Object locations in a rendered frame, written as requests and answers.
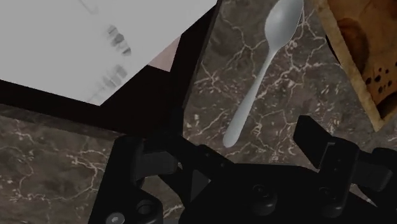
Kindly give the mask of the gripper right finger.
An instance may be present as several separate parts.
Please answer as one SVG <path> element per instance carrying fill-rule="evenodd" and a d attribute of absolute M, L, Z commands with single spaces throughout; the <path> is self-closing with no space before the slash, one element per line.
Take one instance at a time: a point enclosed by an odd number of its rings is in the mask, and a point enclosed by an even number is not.
<path fill-rule="evenodd" d="M 380 164 L 355 143 L 334 137 L 308 115 L 300 115 L 293 140 L 319 170 L 319 194 L 323 208 L 343 208 L 352 183 L 383 190 L 392 170 Z"/>

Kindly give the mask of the tan brown mottled block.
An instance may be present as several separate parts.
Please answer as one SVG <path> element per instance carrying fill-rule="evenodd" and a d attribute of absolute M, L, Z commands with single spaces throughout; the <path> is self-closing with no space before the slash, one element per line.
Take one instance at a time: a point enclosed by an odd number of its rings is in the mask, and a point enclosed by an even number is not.
<path fill-rule="evenodd" d="M 374 131 L 397 115 L 397 0 L 311 0 Z"/>

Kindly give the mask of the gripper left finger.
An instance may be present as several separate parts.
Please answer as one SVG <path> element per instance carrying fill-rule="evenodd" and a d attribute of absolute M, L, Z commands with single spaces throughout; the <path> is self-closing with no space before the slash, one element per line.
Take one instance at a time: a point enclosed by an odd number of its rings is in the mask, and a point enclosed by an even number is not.
<path fill-rule="evenodd" d="M 142 189 L 159 176 L 188 207 L 232 162 L 205 145 L 175 134 L 114 141 L 88 224 L 182 224 L 163 217 L 163 204 Z"/>

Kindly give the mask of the white plastic spoon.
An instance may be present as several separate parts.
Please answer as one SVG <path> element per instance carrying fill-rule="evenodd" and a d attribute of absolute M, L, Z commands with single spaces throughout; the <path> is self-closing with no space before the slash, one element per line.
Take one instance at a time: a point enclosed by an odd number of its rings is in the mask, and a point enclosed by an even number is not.
<path fill-rule="evenodd" d="M 223 136 L 224 147 L 230 148 L 238 141 L 267 69 L 276 53 L 291 40 L 296 32 L 303 7 L 304 0 L 278 0 L 269 11 L 264 25 L 268 55 L 226 129 Z"/>

